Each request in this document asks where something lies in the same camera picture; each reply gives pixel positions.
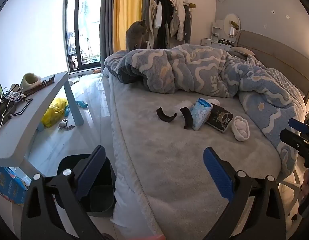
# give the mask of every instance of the person's hand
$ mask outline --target person's hand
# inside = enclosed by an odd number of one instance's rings
[[[306,170],[305,174],[303,175],[303,184],[301,185],[301,191],[304,194],[304,196],[307,196],[309,194],[309,170]]]

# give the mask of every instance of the window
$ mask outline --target window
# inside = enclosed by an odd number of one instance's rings
[[[66,0],[65,33],[70,71],[99,67],[101,0]]]

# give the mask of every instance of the yellow plastic bag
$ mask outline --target yellow plastic bag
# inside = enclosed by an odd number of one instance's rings
[[[58,122],[61,117],[63,117],[64,108],[67,104],[67,99],[55,98],[41,119],[41,122],[44,124],[44,126],[50,128],[56,122]]]

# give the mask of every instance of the cat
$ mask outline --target cat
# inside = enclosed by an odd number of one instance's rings
[[[146,49],[147,43],[144,35],[147,33],[145,20],[134,22],[126,32],[126,49],[130,52],[134,49]]]

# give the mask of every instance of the white marble floor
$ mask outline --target white marble floor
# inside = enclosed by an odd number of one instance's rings
[[[30,150],[29,162],[44,175],[54,176],[64,157],[92,153],[97,145],[102,145],[116,172],[111,121],[101,75],[82,76],[71,89],[76,100],[83,100],[89,104],[88,108],[80,109],[84,124],[69,131],[60,130],[58,124],[55,124],[38,132]],[[63,89],[57,97],[66,97]],[[69,125],[74,124],[71,112],[67,119]],[[58,211],[67,232],[77,236],[65,210],[58,207]],[[91,217],[91,220],[101,233],[108,233],[117,240],[123,239],[109,219]]]

